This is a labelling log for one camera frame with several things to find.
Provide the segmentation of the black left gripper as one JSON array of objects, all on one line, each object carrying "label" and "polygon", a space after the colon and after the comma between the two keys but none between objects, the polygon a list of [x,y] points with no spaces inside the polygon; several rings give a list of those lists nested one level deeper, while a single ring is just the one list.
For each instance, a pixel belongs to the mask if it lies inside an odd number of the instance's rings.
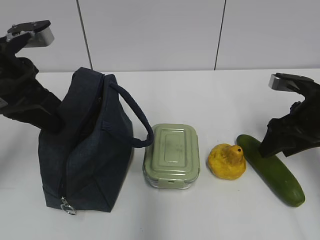
[{"label": "black left gripper", "polygon": [[39,70],[31,60],[16,56],[30,39],[0,38],[0,114],[47,132],[59,132],[64,127],[57,113],[60,99],[40,86],[36,80]]}]

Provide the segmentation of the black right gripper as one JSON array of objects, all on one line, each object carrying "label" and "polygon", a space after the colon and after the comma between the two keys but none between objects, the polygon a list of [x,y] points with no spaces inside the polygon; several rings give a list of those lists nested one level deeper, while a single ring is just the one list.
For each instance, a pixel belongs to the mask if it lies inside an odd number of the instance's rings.
[{"label": "black right gripper", "polygon": [[320,85],[311,83],[298,94],[304,96],[287,115],[273,118],[258,150],[263,158],[283,151],[289,157],[320,146]]}]

